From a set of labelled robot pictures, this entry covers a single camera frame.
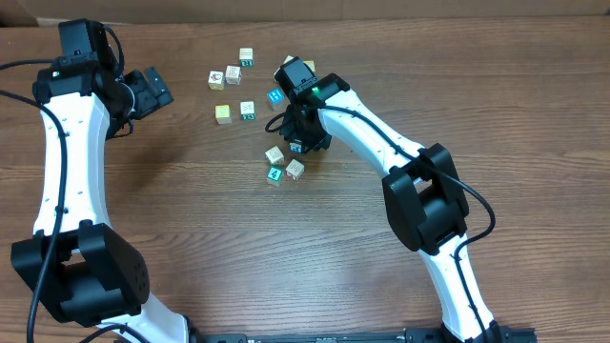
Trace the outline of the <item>white acorn picture block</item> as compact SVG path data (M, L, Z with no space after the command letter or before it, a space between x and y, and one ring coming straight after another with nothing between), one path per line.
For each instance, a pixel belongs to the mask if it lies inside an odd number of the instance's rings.
M211 90L223 91L225 88L225 77L222 71L210 71L208 85Z

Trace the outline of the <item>white block blue P side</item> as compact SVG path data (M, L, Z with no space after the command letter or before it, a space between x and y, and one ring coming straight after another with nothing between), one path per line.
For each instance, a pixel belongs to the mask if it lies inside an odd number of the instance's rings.
M302 145L298 144L298 143L291 143L290 144L290 151L297 152L297 153L302 153Z

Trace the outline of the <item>block with green R side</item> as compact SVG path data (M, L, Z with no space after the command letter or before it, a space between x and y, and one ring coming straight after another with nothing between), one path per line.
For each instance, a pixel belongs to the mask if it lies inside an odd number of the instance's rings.
M254 65L254 50L252 48L240 48L239 62L241 67L251 68Z

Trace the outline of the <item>yellow top wooden block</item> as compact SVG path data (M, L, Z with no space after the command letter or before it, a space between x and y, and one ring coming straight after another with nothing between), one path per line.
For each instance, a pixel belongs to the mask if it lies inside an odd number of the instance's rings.
M229 105L218 105L214 108L214 117L219 125L231 124L231 109Z

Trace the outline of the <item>teal number four block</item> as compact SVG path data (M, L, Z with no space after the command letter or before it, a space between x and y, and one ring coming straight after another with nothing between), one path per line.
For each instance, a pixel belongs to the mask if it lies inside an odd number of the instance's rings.
M279 186L281 183L281 180L283 178L283 175L284 175L283 169L281 169L277 166L271 166L267 172L266 180L269 184Z

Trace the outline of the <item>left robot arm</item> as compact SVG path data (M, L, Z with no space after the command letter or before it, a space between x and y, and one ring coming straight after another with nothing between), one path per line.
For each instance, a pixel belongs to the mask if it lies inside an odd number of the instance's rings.
M29 98L46 132L41 205L10 262L31 289L31 308L60 323L128 342L197 342L192 322L151 292L145 260L113 230L105 196L107 141L130 134L172 95L156 69L125 71L109 26L79 19L58 30L62 53L40 61Z

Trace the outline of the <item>white block plain top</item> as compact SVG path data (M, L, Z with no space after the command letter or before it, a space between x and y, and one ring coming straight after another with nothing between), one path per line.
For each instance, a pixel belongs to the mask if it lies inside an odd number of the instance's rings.
M284 162L284 154L278 146L274 146L265 151L265 156L272 166L279 166Z

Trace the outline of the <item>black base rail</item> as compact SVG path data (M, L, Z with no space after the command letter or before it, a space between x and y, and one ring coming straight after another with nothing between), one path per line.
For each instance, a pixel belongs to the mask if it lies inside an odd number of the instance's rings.
M534 329L496 327L487 342L536 343ZM444 343L458 342L444 329L406 329L395 333L327 333L248 336L244 333L201 334L191 342L204 343Z

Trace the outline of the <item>white block green side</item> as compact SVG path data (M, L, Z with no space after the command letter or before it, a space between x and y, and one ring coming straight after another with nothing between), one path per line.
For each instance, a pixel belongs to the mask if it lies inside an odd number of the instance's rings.
M255 121L255 106L253 101L243 101L240 103L240 115L244 121Z

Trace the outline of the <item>blue letter H block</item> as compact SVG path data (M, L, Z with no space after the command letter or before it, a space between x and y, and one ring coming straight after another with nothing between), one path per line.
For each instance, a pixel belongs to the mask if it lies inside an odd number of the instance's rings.
M283 91L279 88L274 88L266 94L269 106L274 111L284 111L286 108L286 97Z

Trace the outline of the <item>yellow block upper right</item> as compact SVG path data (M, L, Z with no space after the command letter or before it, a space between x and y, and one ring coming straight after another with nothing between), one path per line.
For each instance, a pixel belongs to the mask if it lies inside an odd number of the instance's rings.
M302 61L312 72L315 72L315 62L314 61Z

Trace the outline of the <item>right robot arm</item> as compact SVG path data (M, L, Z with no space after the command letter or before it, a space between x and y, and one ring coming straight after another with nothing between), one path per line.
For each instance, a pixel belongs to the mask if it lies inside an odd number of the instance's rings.
M478 289L467 247L466 201L472 195L485 210L490 204L459 180L451 154L441 145L424 148L373 114L349 84L331 73L323 78L298 57L274 74L288 97L287 109L268 125L306 154L326 150L332 139L346 144L379 175L386 215L398 240L418 252L430 274L442 310L447 342L499 342L501 331Z

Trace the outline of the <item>white block red letter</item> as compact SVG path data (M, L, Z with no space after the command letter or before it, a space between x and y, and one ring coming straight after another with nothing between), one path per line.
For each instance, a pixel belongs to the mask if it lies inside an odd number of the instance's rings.
M239 66L228 66L225 72L225 79L228 84L239 85L241 83L241 68Z

